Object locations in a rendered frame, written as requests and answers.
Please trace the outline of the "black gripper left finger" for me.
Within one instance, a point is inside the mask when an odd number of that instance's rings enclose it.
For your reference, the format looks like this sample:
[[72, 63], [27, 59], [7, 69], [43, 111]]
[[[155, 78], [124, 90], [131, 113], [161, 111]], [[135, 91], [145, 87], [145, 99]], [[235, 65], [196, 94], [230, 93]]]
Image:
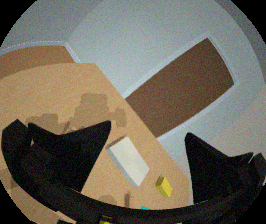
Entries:
[[72, 184], [72, 189], [81, 193], [93, 165], [96, 164], [97, 157], [100, 156], [108, 141], [112, 121], [106, 120], [104, 123], [89, 125], [64, 135], [55, 135], [48, 129], [45, 131], [44, 128], [33, 123], [28, 123], [28, 128], [31, 131], [33, 143], [40, 145], [55, 157], [58, 167]]

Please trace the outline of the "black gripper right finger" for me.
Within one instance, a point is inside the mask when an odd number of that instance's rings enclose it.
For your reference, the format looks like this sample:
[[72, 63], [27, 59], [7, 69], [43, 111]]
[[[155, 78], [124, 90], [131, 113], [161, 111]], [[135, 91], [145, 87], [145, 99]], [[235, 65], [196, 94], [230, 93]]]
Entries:
[[185, 137], [185, 147], [192, 175], [190, 177], [192, 177], [194, 204], [206, 201], [213, 190], [229, 179], [234, 169], [249, 163], [251, 156], [254, 155], [250, 152], [241, 156], [226, 156], [190, 132]]

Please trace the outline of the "yellow block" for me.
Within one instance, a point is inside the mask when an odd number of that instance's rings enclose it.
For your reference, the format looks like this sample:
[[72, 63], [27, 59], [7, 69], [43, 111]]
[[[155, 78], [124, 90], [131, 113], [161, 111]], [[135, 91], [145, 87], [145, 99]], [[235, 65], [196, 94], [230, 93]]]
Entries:
[[162, 177], [162, 179], [158, 180], [158, 184], [156, 185], [157, 190], [160, 190], [161, 196], [164, 196], [165, 198], [170, 197], [170, 194], [172, 194], [172, 186], [168, 184], [168, 181], [166, 181], [165, 177]]

